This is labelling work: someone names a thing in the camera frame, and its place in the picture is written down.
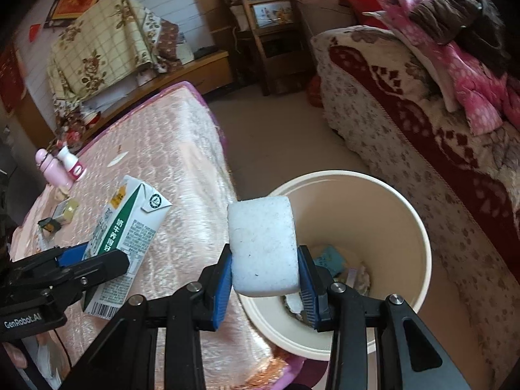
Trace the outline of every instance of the floor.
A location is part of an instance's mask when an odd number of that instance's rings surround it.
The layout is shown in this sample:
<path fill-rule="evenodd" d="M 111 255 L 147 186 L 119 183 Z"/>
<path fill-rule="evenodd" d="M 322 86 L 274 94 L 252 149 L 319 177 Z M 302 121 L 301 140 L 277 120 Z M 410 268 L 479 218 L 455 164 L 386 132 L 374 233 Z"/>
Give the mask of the floor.
<path fill-rule="evenodd" d="M 259 87 L 242 88 L 209 104 L 227 139 L 227 159 L 240 199 L 266 196 L 290 179 L 319 170 L 368 173 L 310 106 L 305 93 L 262 97 Z M 473 390 L 488 389 L 484 362 L 455 285 L 434 256 L 430 289 L 420 317 Z M 369 388 L 375 389 L 375 357 L 369 358 Z"/>

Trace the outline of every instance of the small yellow box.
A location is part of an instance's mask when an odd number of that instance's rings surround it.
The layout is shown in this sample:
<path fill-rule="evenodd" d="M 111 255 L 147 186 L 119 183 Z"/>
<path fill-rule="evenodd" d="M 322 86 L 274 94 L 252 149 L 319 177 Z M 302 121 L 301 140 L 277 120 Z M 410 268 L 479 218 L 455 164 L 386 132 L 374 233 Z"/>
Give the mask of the small yellow box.
<path fill-rule="evenodd" d="M 58 221 L 62 226 L 69 224 L 74 217 L 74 213 L 79 206 L 79 202 L 74 198 L 69 198 L 60 202 L 54 210 L 53 219 Z"/>

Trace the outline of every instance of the white foam block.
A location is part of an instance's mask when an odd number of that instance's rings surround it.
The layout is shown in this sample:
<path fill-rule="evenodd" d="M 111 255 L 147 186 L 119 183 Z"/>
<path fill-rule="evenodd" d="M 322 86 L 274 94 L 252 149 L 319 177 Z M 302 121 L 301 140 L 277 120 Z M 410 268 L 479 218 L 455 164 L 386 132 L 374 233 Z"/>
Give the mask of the white foam block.
<path fill-rule="evenodd" d="M 281 296 L 300 289 L 296 232 L 286 196 L 228 205 L 233 287 L 249 297 Z"/>

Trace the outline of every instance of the dark clothing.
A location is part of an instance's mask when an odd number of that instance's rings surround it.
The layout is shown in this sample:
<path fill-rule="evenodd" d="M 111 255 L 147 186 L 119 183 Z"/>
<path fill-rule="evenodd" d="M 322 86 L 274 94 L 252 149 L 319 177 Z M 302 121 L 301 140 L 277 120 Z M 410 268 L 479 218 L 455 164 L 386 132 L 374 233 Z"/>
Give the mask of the dark clothing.
<path fill-rule="evenodd" d="M 504 23 L 491 0 L 423 0 L 409 17 L 437 44 L 455 41 L 496 77 L 508 70 L 511 56 L 506 51 Z"/>

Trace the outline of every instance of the screw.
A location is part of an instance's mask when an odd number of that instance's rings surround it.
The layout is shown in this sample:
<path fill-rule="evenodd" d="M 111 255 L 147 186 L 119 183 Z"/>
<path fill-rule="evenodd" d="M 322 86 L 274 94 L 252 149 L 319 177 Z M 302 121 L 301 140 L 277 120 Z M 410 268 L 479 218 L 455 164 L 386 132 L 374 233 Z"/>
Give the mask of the screw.
<path fill-rule="evenodd" d="M 397 293 L 392 293 L 388 300 L 394 304 L 394 305 L 401 305 L 405 300 L 402 298 L 401 295 L 398 295 Z"/>
<path fill-rule="evenodd" d="M 343 293 L 345 290 L 347 290 L 347 286 L 339 281 L 336 281 L 330 285 L 330 290 L 332 290 L 334 293 Z"/>
<path fill-rule="evenodd" d="M 197 293 L 202 290 L 202 284 L 200 284 L 198 281 L 192 281 L 186 285 L 186 289 L 188 289 L 190 292 Z"/>
<path fill-rule="evenodd" d="M 145 300 L 143 295 L 133 295 L 128 299 L 128 303 L 132 306 L 139 306 Z"/>

